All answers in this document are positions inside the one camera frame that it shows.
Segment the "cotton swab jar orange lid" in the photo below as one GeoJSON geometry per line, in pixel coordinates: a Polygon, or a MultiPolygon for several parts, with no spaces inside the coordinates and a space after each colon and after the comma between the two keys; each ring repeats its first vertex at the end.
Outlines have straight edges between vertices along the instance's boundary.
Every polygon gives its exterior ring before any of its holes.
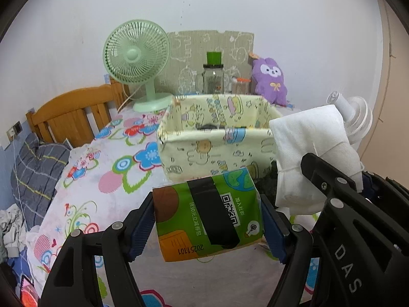
{"type": "Polygon", "coordinates": [[[232,94],[250,94],[251,80],[248,78],[232,77],[232,94]]]}

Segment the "green plastic cup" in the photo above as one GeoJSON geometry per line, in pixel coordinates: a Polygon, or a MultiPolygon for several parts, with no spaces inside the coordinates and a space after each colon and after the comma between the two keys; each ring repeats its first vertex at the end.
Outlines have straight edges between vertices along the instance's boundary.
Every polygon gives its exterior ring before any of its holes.
{"type": "Polygon", "coordinates": [[[222,52],[221,51],[208,51],[207,52],[207,64],[216,66],[222,64],[222,52]]]}

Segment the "yellow cartoon fabric storage box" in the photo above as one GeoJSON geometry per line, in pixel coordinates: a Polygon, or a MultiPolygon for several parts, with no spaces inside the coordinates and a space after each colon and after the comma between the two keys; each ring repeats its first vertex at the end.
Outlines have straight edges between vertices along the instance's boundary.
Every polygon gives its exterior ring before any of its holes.
{"type": "Polygon", "coordinates": [[[176,96],[157,131],[166,177],[184,182],[247,168],[255,180],[269,174],[277,147],[269,123],[281,117],[262,96],[176,96]],[[204,124],[218,130],[198,130],[204,124]],[[252,125],[254,129],[241,129],[252,125]]]}

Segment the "green desk fan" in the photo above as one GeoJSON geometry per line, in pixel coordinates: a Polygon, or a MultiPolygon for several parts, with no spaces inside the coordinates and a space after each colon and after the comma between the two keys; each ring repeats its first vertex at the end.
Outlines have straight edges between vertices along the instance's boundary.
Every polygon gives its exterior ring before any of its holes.
{"type": "Polygon", "coordinates": [[[170,105],[173,95],[157,92],[154,85],[169,56],[170,42],[164,29],[144,19],[127,21],[115,28],[103,47],[103,63],[114,80],[146,88],[146,95],[134,102],[136,112],[153,112],[170,105]]]}

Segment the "white floor fan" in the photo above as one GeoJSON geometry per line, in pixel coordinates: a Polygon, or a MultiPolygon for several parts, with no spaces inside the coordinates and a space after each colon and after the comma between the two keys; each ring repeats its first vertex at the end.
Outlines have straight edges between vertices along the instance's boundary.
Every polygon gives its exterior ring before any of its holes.
{"type": "Polygon", "coordinates": [[[360,143],[372,127],[373,113],[367,101],[360,96],[345,98],[341,92],[333,91],[328,95],[326,103],[336,106],[343,117],[349,143],[358,150],[360,143]]]}

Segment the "crumpled clothes pile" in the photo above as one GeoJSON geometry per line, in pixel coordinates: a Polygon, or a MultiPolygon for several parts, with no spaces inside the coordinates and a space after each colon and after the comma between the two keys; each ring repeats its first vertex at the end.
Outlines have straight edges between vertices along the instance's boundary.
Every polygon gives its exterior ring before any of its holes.
{"type": "Polygon", "coordinates": [[[17,258],[26,247],[26,223],[20,208],[13,204],[0,211],[1,263],[17,258]]]}

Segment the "floral tablecloth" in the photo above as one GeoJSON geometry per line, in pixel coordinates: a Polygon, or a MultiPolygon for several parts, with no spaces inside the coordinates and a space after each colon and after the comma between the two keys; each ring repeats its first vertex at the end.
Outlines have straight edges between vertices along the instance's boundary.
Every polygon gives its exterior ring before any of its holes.
{"type": "MultiPolygon", "coordinates": [[[[101,232],[167,185],[156,137],[163,114],[124,108],[91,143],[71,151],[42,224],[27,236],[37,292],[73,230],[101,232]]],[[[131,269],[147,306],[265,306],[283,265],[262,244],[167,263],[152,233],[131,269]]]]}

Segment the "purple plush bunny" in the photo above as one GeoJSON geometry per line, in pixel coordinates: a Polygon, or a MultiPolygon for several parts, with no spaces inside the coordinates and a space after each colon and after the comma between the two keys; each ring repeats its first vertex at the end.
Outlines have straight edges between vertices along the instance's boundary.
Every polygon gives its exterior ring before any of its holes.
{"type": "Polygon", "coordinates": [[[252,92],[271,104],[287,106],[288,90],[278,63],[272,58],[262,58],[254,53],[249,53],[249,60],[252,63],[252,92]]]}

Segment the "grey plaid pillow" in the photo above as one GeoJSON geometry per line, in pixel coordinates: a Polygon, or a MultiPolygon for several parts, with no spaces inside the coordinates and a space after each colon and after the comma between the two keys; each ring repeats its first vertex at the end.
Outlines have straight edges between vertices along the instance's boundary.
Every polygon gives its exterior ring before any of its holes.
{"type": "Polygon", "coordinates": [[[55,187],[68,164],[66,144],[45,143],[35,133],[24,140],[10,177],[15,203],[27,230],[40,226],[56,194],[55,187]]]}

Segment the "green tissue pack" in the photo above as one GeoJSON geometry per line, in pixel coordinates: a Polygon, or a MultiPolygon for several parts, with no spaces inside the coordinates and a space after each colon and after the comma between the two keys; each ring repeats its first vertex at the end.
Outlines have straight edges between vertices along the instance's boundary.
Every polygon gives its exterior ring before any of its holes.
{"type": "Polygon", "coordinates": [[[153,204],[166,262],[221,254],[264,234],[261,198],[246,168],[154,189],[153,204]]]}

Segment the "cardboard panel with cartoon drawings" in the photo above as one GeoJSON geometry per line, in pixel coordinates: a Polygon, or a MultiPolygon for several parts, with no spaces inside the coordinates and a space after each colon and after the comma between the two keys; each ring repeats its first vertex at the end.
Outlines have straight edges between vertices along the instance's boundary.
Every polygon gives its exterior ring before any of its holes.
{"type": "Polygon", "coordinates": [[[222,56],[225,73],[225,90],[231,88],[232,78],[251,76],[248,62],[253,51],[254,34],[241,31],[186,30],[169,32],[170,55],[167,65],[155,78],[157,92],[192,94],[196,81],[201,78],[207,53],[218,51],[222,56]]]}

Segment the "wall power outlet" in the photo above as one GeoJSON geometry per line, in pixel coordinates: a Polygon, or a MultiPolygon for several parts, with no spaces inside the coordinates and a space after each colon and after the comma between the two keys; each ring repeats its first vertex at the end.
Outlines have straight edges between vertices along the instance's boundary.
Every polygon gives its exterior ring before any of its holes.
{"type": "Polygon", "coordinates": [[[22,132],[22,130],[23,128],[21,126],[21,122],[18,121],[6,132],[8,140],[13,141],[22,132]]]}

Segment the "glass mason jar mug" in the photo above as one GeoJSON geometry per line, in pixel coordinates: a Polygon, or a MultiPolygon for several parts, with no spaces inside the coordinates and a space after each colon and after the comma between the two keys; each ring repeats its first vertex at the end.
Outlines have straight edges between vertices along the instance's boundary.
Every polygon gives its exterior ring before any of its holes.
{"type": "Polygon", "coordinates": [[[202,73],[196,75],[196,92],[199,94],[223,94],[225,73],[223,64],[204,64],[202,73]]]}

